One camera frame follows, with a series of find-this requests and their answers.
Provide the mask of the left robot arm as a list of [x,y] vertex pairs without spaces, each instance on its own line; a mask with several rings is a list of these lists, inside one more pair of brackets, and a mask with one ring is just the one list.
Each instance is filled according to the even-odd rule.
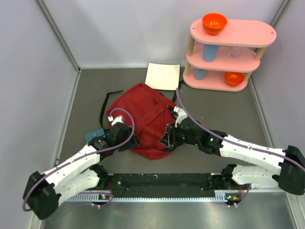
[[125,151],[138,143],[133,126],[116,123],[56,167],[32,173],[23,193],[22,209],[46,219],[63,202],[81,192],[92,188],[109,190],[109,174],[99,163],[116,150]]

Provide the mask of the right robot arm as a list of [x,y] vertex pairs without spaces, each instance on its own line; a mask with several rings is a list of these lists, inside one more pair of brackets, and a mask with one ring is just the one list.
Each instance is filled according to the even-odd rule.
[[249,163],[249,166],[229,165],[222,171],[226,188],[261,184],[276,186],[294,195],[305,193],[305,157],[295,146],[280,149],[248,143],[224,132],[207,129],[189,117],[178,124],[167,125],[160,142],[170,149],[189,144],[206,154]]

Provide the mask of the red student backpack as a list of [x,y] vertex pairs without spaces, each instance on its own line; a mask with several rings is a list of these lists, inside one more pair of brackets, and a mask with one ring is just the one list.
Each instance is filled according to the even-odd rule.
[[131,126],[140,145],[131,150],[149,160],[167,157],[174,149],[169,149],[160,143],[166,133],[167,125],[174,124],[171,111],[175,103],[144,83],[138,83],[106,108],[108,98],[105,98],[100,123],[108,116],[123,115],[124,124]]

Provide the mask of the blue snap wallet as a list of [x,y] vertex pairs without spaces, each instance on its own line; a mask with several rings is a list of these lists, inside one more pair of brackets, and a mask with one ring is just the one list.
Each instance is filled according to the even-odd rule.
[[104,136],[104,130],[102,128],[93,130],[93,131],[85,134],[85,141],[86,141],[86,143],[89,143],[93,138],[101,137],[101,136]]

